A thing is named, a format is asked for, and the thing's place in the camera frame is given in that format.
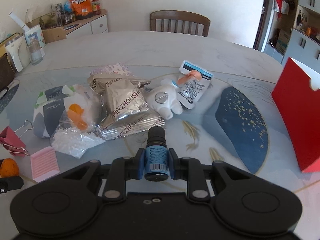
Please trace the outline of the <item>white plush toy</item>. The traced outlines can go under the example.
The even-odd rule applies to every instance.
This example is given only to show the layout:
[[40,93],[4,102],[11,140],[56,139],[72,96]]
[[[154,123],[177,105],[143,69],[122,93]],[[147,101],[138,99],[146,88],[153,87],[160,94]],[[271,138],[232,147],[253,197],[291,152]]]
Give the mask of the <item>white plush toy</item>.
[[164,79],[161,85],[146,93],[145,100],[148,106],[156,111],[163,119],[169,120],[173,114],[183,112],[181,103],[177,100],[178,86],[171,79]]

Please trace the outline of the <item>white thermos jug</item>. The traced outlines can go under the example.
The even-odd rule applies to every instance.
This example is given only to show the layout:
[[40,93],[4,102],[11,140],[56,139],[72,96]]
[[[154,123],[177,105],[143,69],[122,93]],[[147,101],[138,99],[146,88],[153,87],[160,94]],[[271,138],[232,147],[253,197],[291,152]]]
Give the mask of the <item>white thermos jug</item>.
[[23,34],[8,42],[5,45],[5,50],[17,72],[21,72],[30,64],[27,43]]

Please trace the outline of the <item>clear glass cup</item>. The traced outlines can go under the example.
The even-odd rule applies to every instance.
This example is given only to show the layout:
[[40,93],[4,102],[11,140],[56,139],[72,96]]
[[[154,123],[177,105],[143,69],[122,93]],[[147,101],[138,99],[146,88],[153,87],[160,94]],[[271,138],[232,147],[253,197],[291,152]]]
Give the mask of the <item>clear glass cup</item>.
[[43,60],[41,47],[38,40],[32,40],[30,44],[27,45],[27,52],[32,65],[37,65]]

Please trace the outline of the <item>white sideboard cabinet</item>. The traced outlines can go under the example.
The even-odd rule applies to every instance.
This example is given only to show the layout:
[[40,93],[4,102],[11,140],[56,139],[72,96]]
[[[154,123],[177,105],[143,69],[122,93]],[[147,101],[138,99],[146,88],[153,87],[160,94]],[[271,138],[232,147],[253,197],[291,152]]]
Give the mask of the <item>white sideboard cabinet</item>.
[[92,18],[78,20],[61,27],[46,29],[42,33],[46,43],[67,38],[108,33],[107,10],[102,9],[101,14],[94,15]]

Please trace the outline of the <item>orange snack bag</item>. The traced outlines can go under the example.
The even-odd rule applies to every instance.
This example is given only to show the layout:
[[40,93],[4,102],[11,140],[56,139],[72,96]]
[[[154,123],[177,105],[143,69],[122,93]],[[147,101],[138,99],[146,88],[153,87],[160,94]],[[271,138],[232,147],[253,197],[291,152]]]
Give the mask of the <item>orange snack bag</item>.
[[84,20],[93,17],[91,0],[69,0],[69,2],[76,20]]

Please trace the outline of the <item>red cardboard box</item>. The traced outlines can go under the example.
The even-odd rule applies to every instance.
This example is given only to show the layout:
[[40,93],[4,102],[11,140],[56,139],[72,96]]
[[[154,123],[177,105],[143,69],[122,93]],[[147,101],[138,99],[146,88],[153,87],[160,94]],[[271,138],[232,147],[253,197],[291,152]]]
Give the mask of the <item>red cardboard box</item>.
[[319,73],[289,58],[272,92],[303,173],[319,171]]

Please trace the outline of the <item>brown mug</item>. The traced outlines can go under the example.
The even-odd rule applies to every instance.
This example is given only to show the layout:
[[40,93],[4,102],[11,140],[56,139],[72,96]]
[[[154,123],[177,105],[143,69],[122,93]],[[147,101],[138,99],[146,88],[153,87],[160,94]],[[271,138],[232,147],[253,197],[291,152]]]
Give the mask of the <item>brown mug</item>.
[[0,91],[4,90],[15,78],[15,71],[11,67],[7,54],[0,58]]

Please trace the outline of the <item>grey wall cabinet unit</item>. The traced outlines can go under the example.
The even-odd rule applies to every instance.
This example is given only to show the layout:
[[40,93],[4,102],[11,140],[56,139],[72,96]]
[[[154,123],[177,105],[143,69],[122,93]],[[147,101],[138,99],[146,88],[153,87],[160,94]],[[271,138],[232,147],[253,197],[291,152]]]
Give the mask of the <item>grey wall cabinet unit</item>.
[[281,65],[292,57],[319,72],[319,0],[270,0],[261,51]]

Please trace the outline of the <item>yellow tissue box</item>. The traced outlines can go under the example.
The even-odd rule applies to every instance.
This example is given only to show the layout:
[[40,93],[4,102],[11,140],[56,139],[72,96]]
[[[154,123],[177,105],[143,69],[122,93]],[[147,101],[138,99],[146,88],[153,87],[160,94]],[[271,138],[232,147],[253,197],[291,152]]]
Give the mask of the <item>yellow tissue box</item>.
[[19,37],[20,33],[14,33],[10,35],[8,38],[6,38],[4,41],[1,42],[0,44],[0,57],[2,57],[4,54],[6,54],[5,51],[5,45],[10,42],[11,40],[14,40],[16,37]]

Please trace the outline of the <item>pink patterned wipes pack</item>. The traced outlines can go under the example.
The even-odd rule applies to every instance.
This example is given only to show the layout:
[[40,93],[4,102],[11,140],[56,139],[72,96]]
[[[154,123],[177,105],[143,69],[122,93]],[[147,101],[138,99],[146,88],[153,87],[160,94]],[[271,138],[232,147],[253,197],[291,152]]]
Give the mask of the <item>pink patterned wipes pack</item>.
[[99,67],[91,71],[90,75],[95,74],[119,74],[119,75],[125,75],[125,76],[132,76],[132,73],[128,70],[128,68],[119,62],[116,64],[108,64],[103,67]]

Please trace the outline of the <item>pink binder clip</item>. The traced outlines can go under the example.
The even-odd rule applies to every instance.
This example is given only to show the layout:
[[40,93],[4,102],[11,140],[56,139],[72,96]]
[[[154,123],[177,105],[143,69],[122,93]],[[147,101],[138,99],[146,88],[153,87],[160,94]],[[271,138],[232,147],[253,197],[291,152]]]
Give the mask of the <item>pink binder clip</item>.
[[16,130],[7,126],[1,131],[1,145],[15,157],[30,156],[21,138],[26,132],[32,130],[33,124],[29,120],[25,120],[24,124]]

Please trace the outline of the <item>bag of white beads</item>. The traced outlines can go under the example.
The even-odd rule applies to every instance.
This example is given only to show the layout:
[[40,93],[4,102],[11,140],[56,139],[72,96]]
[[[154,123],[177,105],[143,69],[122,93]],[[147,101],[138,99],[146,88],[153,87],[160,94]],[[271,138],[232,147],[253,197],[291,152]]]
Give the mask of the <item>bag of white beads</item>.
[[103,104],[89,87],[73,85],[72,91],[64,99],[65,110],[50,143],[57,152],[80,159],[88,149],[105,142],[98,127]]

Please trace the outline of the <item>silver foil snack packet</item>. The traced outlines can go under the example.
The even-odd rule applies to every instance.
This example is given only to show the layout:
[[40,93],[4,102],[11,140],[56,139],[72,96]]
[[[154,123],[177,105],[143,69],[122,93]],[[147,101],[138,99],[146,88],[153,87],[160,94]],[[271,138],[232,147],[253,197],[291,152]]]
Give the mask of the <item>silver foil snack packet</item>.
[[148,111],[144,86],[149,84],[150,81],[137,78],[107,79],[104,91],[107,117],[115,122],[129,115]]

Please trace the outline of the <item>left dark blue placemat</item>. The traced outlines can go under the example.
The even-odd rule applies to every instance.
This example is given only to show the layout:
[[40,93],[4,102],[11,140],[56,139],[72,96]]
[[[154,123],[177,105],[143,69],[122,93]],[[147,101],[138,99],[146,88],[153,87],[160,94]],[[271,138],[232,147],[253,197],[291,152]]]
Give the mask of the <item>left dark blue placemat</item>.
[[5,110],[9,102],[13,99],[19,88],[19,85],[20,82],[17,79],[14,79],[12,83],[8,85],[8,87],[1,91],[0,113]]

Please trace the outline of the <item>wooden dining chair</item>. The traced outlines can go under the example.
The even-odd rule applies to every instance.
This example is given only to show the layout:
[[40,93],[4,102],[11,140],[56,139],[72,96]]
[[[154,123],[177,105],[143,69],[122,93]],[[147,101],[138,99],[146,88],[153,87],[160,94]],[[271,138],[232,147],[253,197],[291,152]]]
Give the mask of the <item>wooden dining chair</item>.
[[159,10],[150,14],[150,30],[207,37],[210,19],[188,11]]

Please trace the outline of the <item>paper tissue pack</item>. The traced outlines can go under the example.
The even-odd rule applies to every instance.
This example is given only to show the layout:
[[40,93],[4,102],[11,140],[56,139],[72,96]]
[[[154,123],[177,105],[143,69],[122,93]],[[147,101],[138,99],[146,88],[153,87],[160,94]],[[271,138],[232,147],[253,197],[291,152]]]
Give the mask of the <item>paper tissue pack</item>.
[[65,99],[73,96],[73,86],[59,86],[42,91],[34,107],[33,132],[38,138],[49,138],[58,127],[65,111]]

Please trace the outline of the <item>dark blue placemat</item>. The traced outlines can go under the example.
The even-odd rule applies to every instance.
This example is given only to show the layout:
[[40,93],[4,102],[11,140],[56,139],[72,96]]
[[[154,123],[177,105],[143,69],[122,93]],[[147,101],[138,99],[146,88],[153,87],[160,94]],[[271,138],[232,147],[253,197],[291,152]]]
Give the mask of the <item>dark blue placemat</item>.
[[8,87],[1,91],[0,113],[5,110],[9,102],[13,99],[19,88],[19,85],[20,82],[17,79],[14,79],[12,83],[8,85]]
[[252,174],[259,171],[268,152],[268,131],[254,103],[234,87],[225,88],[215,117],[236,154]]

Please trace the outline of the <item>white blue sachet packet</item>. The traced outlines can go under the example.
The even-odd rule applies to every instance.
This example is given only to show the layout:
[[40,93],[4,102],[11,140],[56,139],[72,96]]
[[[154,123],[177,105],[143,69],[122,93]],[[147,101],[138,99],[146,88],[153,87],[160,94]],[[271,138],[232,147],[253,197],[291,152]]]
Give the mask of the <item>white blue sachet packet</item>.
[[184,60],[179,68],[177,99],[187,109],[193,109],[214,79],[208,70]]

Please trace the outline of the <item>orange tangerine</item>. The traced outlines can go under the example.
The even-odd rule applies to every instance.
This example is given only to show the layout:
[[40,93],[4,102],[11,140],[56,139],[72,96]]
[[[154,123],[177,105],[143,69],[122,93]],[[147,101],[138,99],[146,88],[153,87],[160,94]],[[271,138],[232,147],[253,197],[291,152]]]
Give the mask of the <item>orange tangerine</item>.
[[14,159],[7,158],[1,162],[1,178],[16,177],[20,175],[19,167]]

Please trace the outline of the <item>small blue dropper bottle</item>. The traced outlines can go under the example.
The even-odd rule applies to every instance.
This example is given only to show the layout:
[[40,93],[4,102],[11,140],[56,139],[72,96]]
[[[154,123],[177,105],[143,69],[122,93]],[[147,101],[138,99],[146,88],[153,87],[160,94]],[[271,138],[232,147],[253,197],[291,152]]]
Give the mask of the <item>small blue dropper bottle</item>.
[[168,148],[162,127],[155,126],[148,131],[144,167],[146,180],[165,181],[169,178]]

